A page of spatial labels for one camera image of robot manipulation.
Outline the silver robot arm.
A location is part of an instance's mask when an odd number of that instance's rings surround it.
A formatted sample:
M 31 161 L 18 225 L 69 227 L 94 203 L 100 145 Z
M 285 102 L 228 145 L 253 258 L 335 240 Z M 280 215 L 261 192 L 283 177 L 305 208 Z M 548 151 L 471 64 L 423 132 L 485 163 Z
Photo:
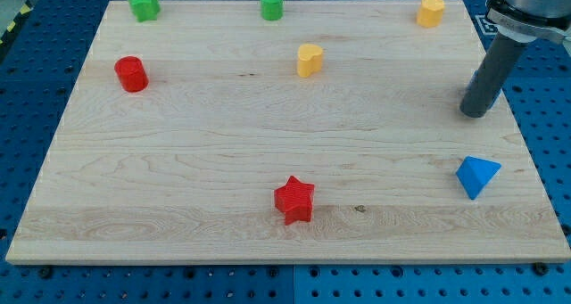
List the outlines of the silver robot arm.
M 518 43 L 544 39 L 570 50 L 570 0 L 486 0 L 487 20 Z

